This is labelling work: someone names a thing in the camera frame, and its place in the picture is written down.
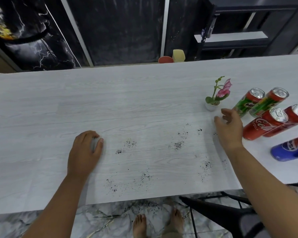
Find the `black chair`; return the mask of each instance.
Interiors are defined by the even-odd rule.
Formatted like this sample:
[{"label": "black chair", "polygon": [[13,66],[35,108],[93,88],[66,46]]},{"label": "black chair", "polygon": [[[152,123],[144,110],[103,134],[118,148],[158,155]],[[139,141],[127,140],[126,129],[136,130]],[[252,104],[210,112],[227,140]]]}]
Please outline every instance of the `black chair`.
[{"label": "black chair", "polygon": [[[237,200],[240,204],[240,208],[238,209],[205,201],[206,199],[220,197],[230,197],[231,199]],[[195,228],[192,209],[227,229],[232,233],[234,238],[254,238],[265,228],[263,223],[258,219],[258,216],[253,208],[242,208],[240,202],[251,205],[247,198],[233,196],[225,192],[221,192],[221,195],[219,196],[203,197],[199,199],[191,199],[183,196],[180,196],[179,198],[184,204],[190,207],[196,238],[198,238],[198,236]],[[243,221],[246,221],[245,218],[251,218],[253,224],[248,227],[243,225]]]}]

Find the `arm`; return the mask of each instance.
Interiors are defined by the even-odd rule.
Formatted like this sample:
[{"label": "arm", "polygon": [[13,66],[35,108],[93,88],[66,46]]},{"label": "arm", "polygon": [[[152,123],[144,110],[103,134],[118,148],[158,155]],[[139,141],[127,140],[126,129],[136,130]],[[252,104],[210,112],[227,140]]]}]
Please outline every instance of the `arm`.
[{"label": "arm", "polygon": [[266,170],[242,145],[242,121],[235,110],[215,117],[220,143],[253,208],[272,237],[298,238],[298,194]]},{"label": "arm", "polygon": [[99,135],[86,131],[77,136],[70,151],[67,176],[40,216],[23,238],[69,238],[71,236],[79,197],[89,174],[95,168],[103,149],[103,139],[91,152],[91,140]]}]

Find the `artificial orchid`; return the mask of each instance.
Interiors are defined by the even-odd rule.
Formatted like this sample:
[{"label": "artificial orchid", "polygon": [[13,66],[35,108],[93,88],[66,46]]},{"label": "artificial orchid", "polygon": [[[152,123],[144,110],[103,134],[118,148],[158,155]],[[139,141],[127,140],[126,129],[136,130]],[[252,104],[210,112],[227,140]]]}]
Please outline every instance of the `artificial orchid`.
[{"label": "artificial orchid", "polygon": [[220,78],[218,78],[217,80],[215,80],[216,85],[214,86],[214,92],[213,92],[213,96],[212,97],[206,97],[205,101],[207,103],[210,103],[212,105],[219,105],[221,100],[226,99],[229,94],[231,93],[231,91],[229,90],[230,87],[232,86],[231,84],[231,79],[229,78],[228,80],[226,80],[226,82],[224,83],[224,85],[218,85],[218,82],[221,81],[222,78],[224,78],[225,76],[221,76]]}]

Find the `forearm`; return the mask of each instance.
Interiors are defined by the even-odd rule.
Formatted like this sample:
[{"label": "forearm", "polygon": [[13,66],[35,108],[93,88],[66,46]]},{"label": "forearm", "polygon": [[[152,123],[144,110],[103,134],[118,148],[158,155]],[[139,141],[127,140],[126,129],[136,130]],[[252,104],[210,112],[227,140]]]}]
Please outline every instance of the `forearm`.
[{"label": "forearm", "polygon": [[66,176],[23,238],[69,238],[85,179]]},{"label": "forearm", "polygon": [[245,148],[226,152],[255,211],[273,237],[298,237],[298,195]]}]

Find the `person's left hand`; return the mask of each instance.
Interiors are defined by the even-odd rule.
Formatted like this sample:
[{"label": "person's left hand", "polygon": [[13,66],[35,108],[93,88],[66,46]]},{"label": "person's left hand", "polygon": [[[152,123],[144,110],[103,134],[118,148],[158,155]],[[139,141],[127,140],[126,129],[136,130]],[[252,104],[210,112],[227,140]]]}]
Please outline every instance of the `person's left hand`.
[{"label": "person's left hand", "polygon": [[98,137],[95,131],[89,130],[75,138],[67,163],[68,176],[87,179],[102,154],[104,139],[98,140],[94,152],[91,151],[91,140]]}]

